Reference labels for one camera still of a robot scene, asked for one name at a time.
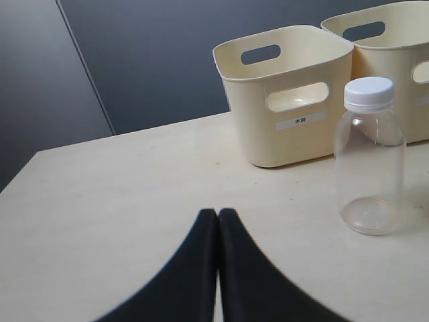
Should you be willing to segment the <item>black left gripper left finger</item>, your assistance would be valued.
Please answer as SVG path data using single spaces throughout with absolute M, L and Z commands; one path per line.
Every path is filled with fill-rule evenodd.
M 212 321 L 218 268 L 218 217 L 199 211 L 165 266 L 99 321 Z

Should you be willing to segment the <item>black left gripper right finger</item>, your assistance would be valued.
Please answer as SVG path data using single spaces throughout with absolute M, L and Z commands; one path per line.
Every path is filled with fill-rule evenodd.
M 284 276 L 234 209 L 219 213 L 219 247 L 224 321 L 346 321 Z

